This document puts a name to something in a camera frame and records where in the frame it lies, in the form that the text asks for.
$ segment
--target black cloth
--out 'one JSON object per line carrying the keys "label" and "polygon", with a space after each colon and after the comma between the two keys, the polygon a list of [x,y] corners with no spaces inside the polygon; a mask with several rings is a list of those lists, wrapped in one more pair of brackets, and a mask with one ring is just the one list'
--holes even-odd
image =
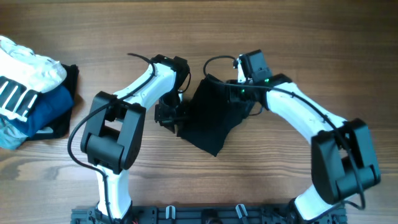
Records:
{"label": "black cloth", "polygon": [[208,75],[200,82],[189,102],[190,119],[179,129],[178,135],[217,156],[228,133],[249,116],[254,102],[229,102],[229,87],[212,83],[209,78],[217,80]]}
{"label": "black cloth", "polygon": [[[62,65],[67,71],[67,77],[62,82],[62,85],[69,91],[72,99],[75,98],[77,80],[79,75],[79,69],[76,65]],[[70,117],[72,115],[72,108],[67,112],[59,116],[58,118],[51,121],[46,127],[51,128],[51,133],[37,133],[33,137],[28,138],[27,141],[44,140],[44,139],[56,139],[62,138],[69,132]]]}

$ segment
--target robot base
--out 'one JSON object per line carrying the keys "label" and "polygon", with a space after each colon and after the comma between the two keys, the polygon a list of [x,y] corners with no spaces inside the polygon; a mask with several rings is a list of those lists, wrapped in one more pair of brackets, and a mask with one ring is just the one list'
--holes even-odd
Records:
{"label": "robot base", "polygon": [[[219,218],[223,224],[289,224],[288,205],[272,204],[263,206],[238,205],[237,207],[185,207],[167,208],[133,207],[123,218],[115,224],[208,224],[212,217]],[[338,208],[322,218],[315,220],[315,224],[347,224],[346,210]],[[106,215],[101,214],[95,207],[89,209],[72,210],[70,224],[109,224]]]}

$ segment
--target wire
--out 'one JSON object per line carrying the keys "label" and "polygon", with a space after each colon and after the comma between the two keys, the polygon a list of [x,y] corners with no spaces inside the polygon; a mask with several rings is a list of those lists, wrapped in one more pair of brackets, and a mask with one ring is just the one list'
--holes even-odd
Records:
{"label": "wire", "polygon": [[186,92],[186,90],[189,88],[189,84],[191,84],[191,77],[192,77],[191,72],[189,72],[189,79],[188,79],[187,87],[185,87],[184,90],[179,90],[178,93],[185,93]]}
{"label": "wire", "polygon": [[[212,60],[214,60],[214,59],[217,59],[217,58],[234,58],[234,57],[222,55],[222,56],[213,57],[213,58],[209,59],[209,60],[205,63],[205,65],[203,66],[203,73],[205,74],[206,77],[209,75],[209,74],[206,73],[206,66],[207,66],[208,62],[210,62],[210,61],[212,61]],[[218,82],[218,81],[215,81],[215,80],[213,80],[213,79],[211,79],[211,78],[209,78],[208,80],[209,80],[210,82],[212,82],[212,83],[217,84],[217,85],[233,86],[233,87],[236,87],[236,88],[260,88],[260,89],[265,89],[265,90],[279,91],[279,92],[281,92],[281,93],[286,93],[286,94],[292,96],[292,98],[293,98],[293,97],[296,97],[297,99],[301,100],[301,101],[304,102],[305,104],[309,105],[309,107],[311,107],[311,109],[313,109],[316,113],[318,113],[318,114],[323,118],[323,120],[326,121],[326,122],[331,126],[331,128],[332,128],[333,131],[335,132],[336,137],[337,137],[339,143],[341,144],[342,148],[343,148],[344,150],[347,151],[347,155],[348,155],[348,157],[349,157],[349,160],[350,160],[350,162],[351,162],[351,165],[353,166],[353,172],[354,172],[354,176],[355,176],[355,179],[356,179],[356,185],[357,185],[357,188],[358,188],[359,196],[360,196],[360,198],[361,198],[361,206],[357,205],[357,204],[354,203],[354,202],[350,202],[350,201],[347,201],[347,200],[342,201],[342,204],[351,205],[351,206],[353,206],[354,208],[357,208],[358,210],[364,210],[364,209],[366,208],[366,201],[365,201],[364,190],[363,190],[363,186],[362,186],[362,183],[361,183],[361,179],[359,178],[359,171],[358,171],[358,167],[357,167],[357,165],[356,165],[356,163],[355,163],[354,155],[353,155],[353,153],[352,153],[352,150],[351,150],[351,148],[349,147],[348,143],[344,140],[344,138],[342,137],[342,135],[340,134],[340,132],[337,130],[337,127],[330,121],[330,119],[328,118],[328,116],[326,116],[325,114],[323,114],[317,107],[315,107],[314,105],[312,105],[312,104],[311,104],[309,101],[307,101],[305,98],[302,98],[301,96],[295,94],[294,92],[290,92],[290,91],[287,91],[287,90],[284,90],[284,89],[281,89],[281,88],[276,88],[276,87],[271,87],[271,86],[237,85],[237,84],[231,84],[231,83],[223,83],[223,82],[221,82],[221,81]]]}
{"label": "wire", "polygon": [[209,60],[207,60],[207,62],[206,62],[205,65],[203,66],[203,74],[205,74],[205,76],[208,75],[208,74],[206,73],[207,64],[209,64],[209,62],[211,62],[211,61],[213,61],[213,60],[216,60],[216,59],[219,59],[219,58],[230,58],[230,59],[233,59],[233,62],[236,61],[236,58],[234,58],[234,57],[232,57],[232,56],[229,56],[229,55],[220,55],[220,56],[212,57],[212,58],[210,58]]}
{"label": "wire", "polygon": [[73,129],[73,131],[70,133],[70,136],[69,136],[69,139],[68,139],[68,145],[67,145],[68,154],[69,154],[69,156],[71,157],[71,159],[72,159],[73,161],[75,161],[78,165],[81,165],[82,167],[86,167],[87,169],[91,169],[91,170],[97,171],[97,172],[99,172],[99,173],[102,175],[103,181],[104,181],[104,191],[105,191],[105,206],[106,206],[106,212],[108,213],[108,218],[109,218],[110,224],[113,223],[113,219],[112,219],[111,209],[110,209],[110,207],[109,207],[108,176],[107,176],[102,170],[100,170],[100,169],[98,169],[98,168],[95,168],[95,167],[93,167],[93,166],[90,166],[90,165],[88,165],[88,164],[84,164],[84,163],[80,162],[80,161],[75,157],[75,155],[73,155],[73,153],[72,153],[72,141],[73,141],[73,138],[75,137],[77,131],[78,131],[78,130],[83,126],[83,124],[85,124],[90,118],[92,118],[94,115],[98,114],[100,111],[102,111],[102,110],[104,110],[104,109],[106,109],[106,108],[108,108],[108,107],[110,107],[110,106],[113,106],[113,105],[115,105],[116,103],[120,103],[121,101],[123,101],[123,100],[125,100],[125,99],[131,97],[133,94],[135,94],[137,91],[139,91],[142,87],[144,87],[146,84],[148,84],[148,83],[150,82],[150,80],[155,76],[155,65],[153,64],[152,61],[150,61],[148,58],[143,57],[143,56],[138,55],[138,54],[129,53],[128,55],[141,58],[141,59],[143,59],[145,62],[147,62],[148,64],[150,64],[150,65],[152,66],[152,73],[151,73],[150,77],[149,77],[145,82],[143,82],[141,85],[139,85],[136,89],[134,89],[133,91],[131,91],[130,93],[128,93],[126,96],[124,96],[124,97],[122,97],[122,98],[120,98],[120,99],[114,100],[114,101],[110,101],[109,103],[107,103],[107,104],[105,104],[105,105],[103,105],[103,106],[100,106],[99,108],[95,109],[93,112],[91,112],[90,114],[88,114],[86,117],[84,117],[84,118],[76,125],[76,127]]}
{"label": "wire", "polygon": [[259,111],[258,113],[249,114],[249,116],[257,116],[257,115],[261,114],[263,110],[264,110],[264,107],[262,106],[262,107],[260,108],[260,111]]}

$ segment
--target table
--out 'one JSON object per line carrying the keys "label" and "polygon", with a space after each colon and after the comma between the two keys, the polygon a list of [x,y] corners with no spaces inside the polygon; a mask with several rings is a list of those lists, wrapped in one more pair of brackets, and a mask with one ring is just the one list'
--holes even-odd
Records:
{"label": "table", "polygon": [[[187,59],[189,98],[208,58],[262,49],[275,74],[332,113],[368,123],[382,182],[366,192],[366,211],[348,208],[349,222],[396,223],[397,9],[389,1],[332,0],[0,4],[0,33],[79,66],[71,127],[97,92],[120,90],[145,71],[129,52]],[[227,60],[208,71],[222,80],[237,75]],[[86,161],[81,132],[73,148]],[[67,136],[0,149],[0,223],[69,223],[71,209],[98,201],[95,173],[77,166],[66,145]],[[156,124],[152,108],[129,190],[134,205],[286,203],[310,186],[310,168],[308,144],[272,113],[244,120],[213,157]]]}

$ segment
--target white t-shirt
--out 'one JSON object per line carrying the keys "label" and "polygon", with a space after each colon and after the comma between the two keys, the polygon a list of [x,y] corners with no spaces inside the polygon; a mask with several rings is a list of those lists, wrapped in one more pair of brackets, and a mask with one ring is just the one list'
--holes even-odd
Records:
{"label": "white t-shirt", "polygon": [[0,36],[0,114],[27,121],[38,93],[59,86],[67,76],[61,63]]}

